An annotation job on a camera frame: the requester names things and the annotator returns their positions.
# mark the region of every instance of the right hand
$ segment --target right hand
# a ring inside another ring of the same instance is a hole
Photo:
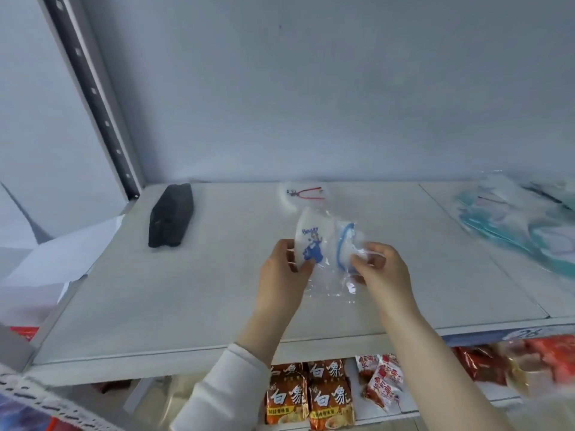
[[[418,315],[411,289],[411,278],[405,261],[397,250],[379,242],[368,242],[365,249],[383,254],[370,254],[368,260],[351,256],[351,263],[361,275],[358,280],[367,285],[384,324],[410,315]]]

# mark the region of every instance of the lower shelf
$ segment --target lower shelf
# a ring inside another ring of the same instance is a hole
[[[372,401],[364,399],[361,396],[361,385],[358,380],[358,370],[354,359],[347,359],[346,374],[349,376],[351,383],[351,396],[355,407],[355,424],[367,425],[378,422],[407,419],[419,416],[419,411],[415,401],[408,390],[401,394],[399,407],[393,413],[388,413],[380,409]],[[496,407],[506,407],[512,404],[521,403],[519,394],[510,387],[503,387],[492,383],[477,383],[479,389],[485,394]],[[263,415],[261,415],[261,424],[258,431],[284,431],[284,430],[306,430],[309,429],[309,421],[295,422],[292,424],[265,425]]]

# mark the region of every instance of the black item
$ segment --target black item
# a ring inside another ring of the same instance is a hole
[[[191,185],[170,184],[149,216],[148,246],[178,246],[194,213]]]

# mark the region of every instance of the blue cartoon logo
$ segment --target blue cartoon logo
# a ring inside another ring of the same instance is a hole
[[[320,263],[323,260],[320,248],[322,238],[317,233],[317,229],[318,227],[314,227],[309,230],[302,230],[301,232],[309,234],[308,241],[310,242],[306,249],[304,249],[304,260],[315,259],[316,263]]]

